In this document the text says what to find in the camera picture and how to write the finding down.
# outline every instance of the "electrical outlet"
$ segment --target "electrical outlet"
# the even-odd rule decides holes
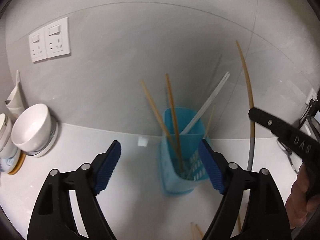
[[[70,53],[68,17],[44,27],[44,36],[48,58]]]
[[[311,88],[307,96],[306,104],[309,105],[311,99],[313,99],[313,101],[316,101],[317,97],[318,97],[317,92],[313,88]]]
[[[43,28],[29,35],[29,47],[32,62],[47,58]]]

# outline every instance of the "screw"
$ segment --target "screw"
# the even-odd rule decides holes
[[[265,169],[265,168],[261,169],[261,172],[264,175],[268,175],[269,174],[269,171],[267,169]]]
[[[89,169],[90,167],[91,167],[91,166],[90,166],[89,163],[85,163],[85,164],[82,164],[82,165],[81,165],[81,169],[84,170],[84,171],[87,170],[87,169]]]
[[[57,173],[58,173],[58,170],[57,170],[57,169],[53,169],[53,170],[50,171],[50,175],[51,175],[51,176],[54,176],[54,175],[56,175]]]
[[[229,163],[229,167],[232,168],[233,170],[236,170],[238,168],[238,164],[236,163]]]

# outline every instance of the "finger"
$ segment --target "finger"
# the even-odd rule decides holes
[[[288,199],[285,203],[285,208],[287,210],[290,228],[294,229],[296,226],[299,226],[301,224],[301,222],[303,222],[302,220],[304,218],[301,218],[301,219],[298,218],[298,216],[294,210],[293,204],[292,204],[291,195],[288,197]]]
[[[303,218],[307,215],[306,194],[302,192],[297,182],[295,182],[291,188],[291,202],[297,218]]]
[[[304,164],[302,164],[300,166],[296,182],[297,182],[298,186],[300,187],[301,191],[306,193],[309,188],[310,181],[309,181],[309,177],[307,174],[306,166]]]
[[[320,195],[315,195],[307,202],[307,212],[314,212],[320,205]]]

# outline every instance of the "blue utensil holder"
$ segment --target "blue utensil holder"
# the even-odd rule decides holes
[[[175,110],[180,133],[196,115],[196,112],[182,107],[176,107]],[[170,108],[164,111],[163,120],[173,140],[176,142]],[[182,158],[186,170],[184,174],[180,174],[179,162],[176,154],[166,135],[162,135],[159,149],[159,170],[162,189],[166,195],[188,194],[193,191],[200,182],[208,179],[208,175],[200,158],[197,158],[189,178],[185,178],[193,160],[197,157],[195,151],[197,150],[204,133],[204,125],[201,120],[198,120],[188,134],[180,135]]]

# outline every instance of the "blue gripper pad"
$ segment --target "blue gripper pad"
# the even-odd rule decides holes
[[[114,147],[108,150],[105,154],[108,154],[103,164],[97,171],[96,185],[94,187],[95,194],[98,195],[100,191],[105,190],[109,179],[115,169],[118,160],[121,155],[121,145],[119,142],[114,144]]]
[[[223,173],[228,165],[227,160],[221,153],[214,152],[206,140],[201,140],[198,146],[199,156],[209,176],[212,186],[223,194],[225,185],[223,183]]]

